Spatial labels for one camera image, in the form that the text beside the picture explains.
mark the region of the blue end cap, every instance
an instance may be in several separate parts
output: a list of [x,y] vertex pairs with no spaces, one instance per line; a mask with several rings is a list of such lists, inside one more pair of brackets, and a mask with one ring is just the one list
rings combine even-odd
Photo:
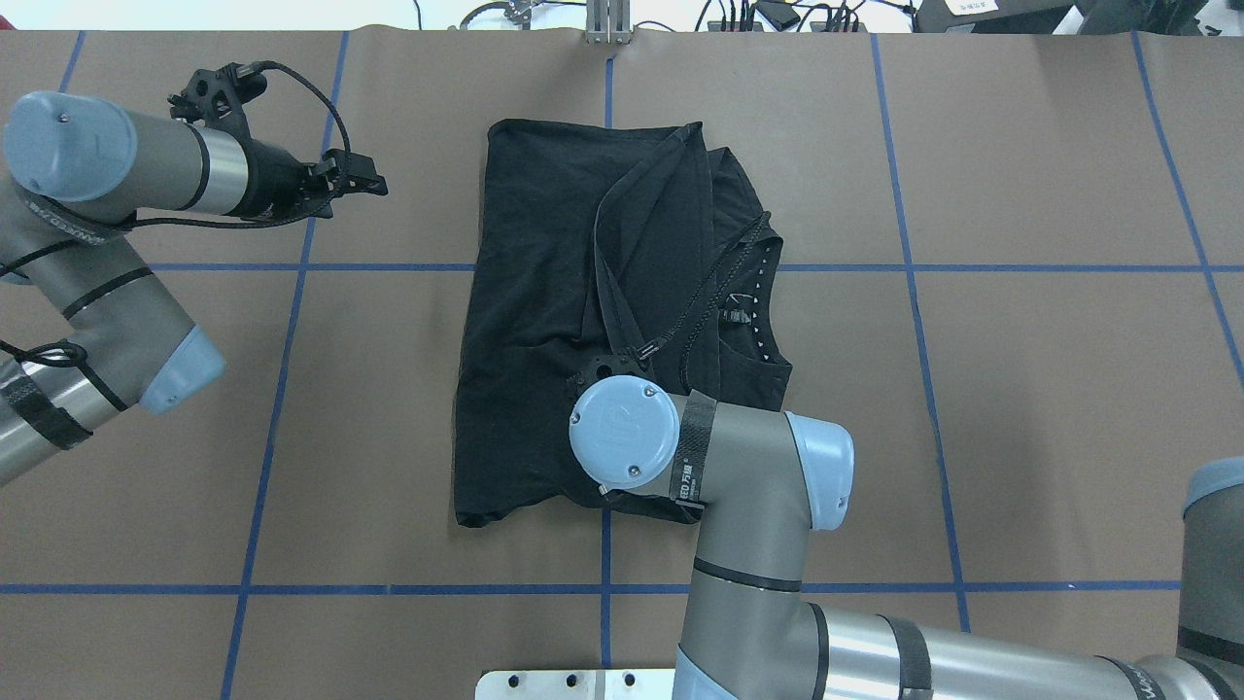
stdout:
[[840,425],[805,419],[786,412],[790,431],[804,466],[812,530],[837,530],[847,516],[855,481],[855,443]]
[[156,379],[138,403],[158,417],[215,382],[224,372],[225,359],[219,349],[202,327],[194,326],[156,373]]
[[687,658],[687,654],[683,654],[683,648],[679,647],[678,659],[674,661],[672,700],[738,700],[738,698],[702,671]]
[[674,459],[678,409],[646,379],[611,377],[590,387],[575,404],[570,446],[597,484],[638,489]]
[[1218,494],[1224,489],[1244,485],[1244,458],[1229,458],[1209,463],[1197,470],[1188,482],[1188,501],[1183,506],[1183,515],[1188,515],[1188,509],[1205,496]]
[[86,201],[126,179],[138,155],[138,134],[129,114],[107,99],[39,91],[14,104],[4,154],[26,189]]

